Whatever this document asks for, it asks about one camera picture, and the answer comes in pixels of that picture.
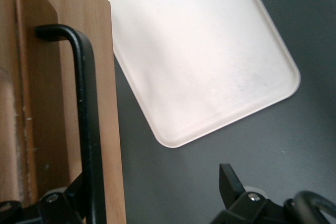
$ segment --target wood grain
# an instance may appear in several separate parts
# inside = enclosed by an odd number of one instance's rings
[[[59,43],[38,39],[34,30],[58,20],[47,0],[16,0],[16,15],[29,197],[36,202],[70,184]]]
[[[96,78],[98,93],[98,109],[100,120],[100,134],[102,144],[102,158],[104,183],[106,192],[106,208],[108,223],[125,223],[124,193],[122,180],[122,166],[119,142],[119,127],[117,117],[116,85],[114,78],[114,62],[112,50],[111,13],[107,0],[49,0],[58,13],[60,24],[65,24],[85,33],[90,39],[96,60]],[[15,98],[15,139],[16,146],[25,145],[24,120],[22,111],[18,47],[16,37],[16,19],[14,0],[0,0],[0,68],[8,76]],[[70,179],[73,180],[81,172],[79,135],[75,93],[74,64],[70,45],[60,42],[61,74],[64,94],[65,128],[69,159]],[[10,166],[26,168],[24,150],[20,155],[13,150],[12,155],[17,158]],[[19,192],[6,195],[11,199],[27,199],[26,178],[13,181],[6,176],[13,187]]]

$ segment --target black plastic part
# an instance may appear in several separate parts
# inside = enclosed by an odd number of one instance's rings
[[[38,202],[41,222],[47,224],[82,224],[80,216],[73,211],[62,193],[46,195]]]
[[[104,182],[100,147],[96,70],[87,36],[66,25],[46,25],[35,29],[38,38],[70,41],[75,62],[76,93],[82,176],[85,186],[87,223],[106,223]]]
[[[230,164],[219,165],[219,192],[225,208],[231,205],[245,192],[245,189]]]
[[[83,186],[82,174],[80,174],[74,182],[64,191],[71,207],[83,219],[85,217],[85,189]]]
[[[336,218],[336,205],[310,191],[301,191],[295,195],[294,210],[303,224],[330,224],[321,211]]]
[[[15,223],[22,218],[22,206],[19,201],[0,202],[0,223]]]

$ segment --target dark gray surface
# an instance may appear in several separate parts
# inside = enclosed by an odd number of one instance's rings
[[[128,224],[210,221],[220,163],[282,204],[300,190],[336,202],[336,0],[262,0],[301,85],[290,98],[176,149],[154,138],[116,63]]]

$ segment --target black metal handle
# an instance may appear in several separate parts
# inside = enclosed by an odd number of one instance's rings
[[[45,25],[35,29],[38,38],[70,41],[75,63],[82,176],[86,191],[87,223],[106,223],[101,158],[95,59],[87,36],[66,25]]]

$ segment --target metal hardware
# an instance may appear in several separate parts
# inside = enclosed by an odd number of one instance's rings
[[[260,198],[258,195],[254,194],[254,193],[251,193],[251,194],[248,194],[248,197],[252,200],[252,201],[259,201]]]
[[[57,199],[58,199],[58,195],[57,194],[52,194],[48,198],[46,198],[46,202],[52,203],[52,202],[54,202]]]
[[[91,43],[86,35],[66,25],[39,26],[35,33],[48,41],[70,41],[75,62],[82,174],[64,193],[46,195],[28,208],[22,209],[18,201],[0,202],[0,224],[79,224],[84,217],[88,224],[106,224],[96,72]]]
[[[302,191],[278,206],[256,192],[246,192],[229,164],[219,167],[219,191],[226,210],[212,224],[329,224],[321,211],[336,218],[336,205]]]

